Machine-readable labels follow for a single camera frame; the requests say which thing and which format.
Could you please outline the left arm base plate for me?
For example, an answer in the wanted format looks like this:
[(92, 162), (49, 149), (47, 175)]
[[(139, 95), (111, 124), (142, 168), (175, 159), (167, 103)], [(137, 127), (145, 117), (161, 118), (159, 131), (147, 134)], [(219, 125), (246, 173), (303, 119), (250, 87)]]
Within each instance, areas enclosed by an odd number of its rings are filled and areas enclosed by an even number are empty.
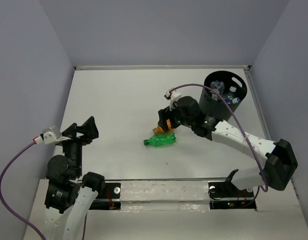
[(104, 191), (99, 194), (90, 206), (90, 210), (115, 211), (121, 209), (121, 183), (107, 181)]

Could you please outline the green plastic bottle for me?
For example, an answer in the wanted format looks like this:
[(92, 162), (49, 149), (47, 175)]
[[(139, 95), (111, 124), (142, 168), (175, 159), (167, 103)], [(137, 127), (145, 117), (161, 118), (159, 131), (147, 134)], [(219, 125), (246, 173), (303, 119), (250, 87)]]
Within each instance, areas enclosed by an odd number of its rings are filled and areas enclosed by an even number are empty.
[(176, 142), (176, 137), (173, 132), (170, 133), (160, 133), (151, 136), (149, 139), (143, 141), (145, 146), (161, 147), (164, 145), (173, 144)]

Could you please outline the clear bottle green white label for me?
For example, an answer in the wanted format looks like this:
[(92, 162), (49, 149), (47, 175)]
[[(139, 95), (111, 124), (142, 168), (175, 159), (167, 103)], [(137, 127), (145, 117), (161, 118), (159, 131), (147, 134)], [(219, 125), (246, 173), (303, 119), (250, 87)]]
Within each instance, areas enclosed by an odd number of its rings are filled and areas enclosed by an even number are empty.
[(239, 103), (241, 101), (240, 98), (238, 97), (237, 88), (236, 87), (231, 86), (229, 88), (229, 91), (225, 94), (225, 101), (229, 105), (237, 104), (237, 103)]

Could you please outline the clear bottle blue label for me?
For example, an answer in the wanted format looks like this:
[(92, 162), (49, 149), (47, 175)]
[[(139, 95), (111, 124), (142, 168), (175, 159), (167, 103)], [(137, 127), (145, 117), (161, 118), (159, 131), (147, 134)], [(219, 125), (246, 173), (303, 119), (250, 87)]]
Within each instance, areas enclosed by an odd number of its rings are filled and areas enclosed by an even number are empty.
[(210, 83), (210, 88), (214, 91), (217, 92), (218, 94), (222, 95), (225, 90), (225, 84), (222, 81), (212, 81)]

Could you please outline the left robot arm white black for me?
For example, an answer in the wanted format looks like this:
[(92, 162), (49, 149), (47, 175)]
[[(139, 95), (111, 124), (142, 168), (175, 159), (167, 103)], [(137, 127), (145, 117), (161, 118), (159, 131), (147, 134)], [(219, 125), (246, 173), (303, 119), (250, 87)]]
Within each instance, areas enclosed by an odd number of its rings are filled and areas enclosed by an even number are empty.
[(93, 116), (82, 125), (71, 124), (64, 131), (52, 126), (41, 137), (45, 145), (62, 147), (62, 154), (47, 164), (44, 237), (47, 240), (75, 240), (94, 200), (103, 195), (105, 177), (82, 173), (82, 148), (99, 137)]

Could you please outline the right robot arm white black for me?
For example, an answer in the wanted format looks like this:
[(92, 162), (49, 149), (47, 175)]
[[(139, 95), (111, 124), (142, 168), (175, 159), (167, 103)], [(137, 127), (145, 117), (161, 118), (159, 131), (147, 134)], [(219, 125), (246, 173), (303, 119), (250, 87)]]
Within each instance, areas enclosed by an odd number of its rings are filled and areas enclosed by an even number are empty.
[(254, 187), (284, 191), (298, 167), (288, 141), (271, 141), (242, 133), (227, 121), (204, 114), (198, 102), (190, 96), (181, 97), (159, 110), (158, 116), (158, 125), (164, 131), (168, 127), (186, 126), (195, 135), (224, 144), (256, 161), (254, 168), (235, 169), (229, 173), (224, 183), (224, 191), (229, 196)]

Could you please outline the clear bottle black cap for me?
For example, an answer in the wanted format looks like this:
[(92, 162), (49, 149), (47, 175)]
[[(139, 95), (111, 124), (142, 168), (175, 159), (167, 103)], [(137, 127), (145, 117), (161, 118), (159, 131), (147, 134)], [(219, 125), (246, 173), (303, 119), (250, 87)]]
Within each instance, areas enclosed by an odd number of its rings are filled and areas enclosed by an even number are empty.
[(213, 91), (209, 91), (208, 92), (208, 96), (213, 100), (213, 101), (217, 101), (219, 102), (220, 101), (220, 98), (219, 98), (219, 93), (218, 92), (213, 92)]

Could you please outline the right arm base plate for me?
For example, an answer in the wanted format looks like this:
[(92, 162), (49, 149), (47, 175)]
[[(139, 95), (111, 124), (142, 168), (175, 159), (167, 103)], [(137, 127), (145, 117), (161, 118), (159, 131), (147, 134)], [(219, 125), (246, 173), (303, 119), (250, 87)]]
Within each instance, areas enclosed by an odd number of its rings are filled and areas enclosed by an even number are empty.
[(210, 210), (257, 210), (254, 191), (239, 190), (224, 181), (208, 182)]

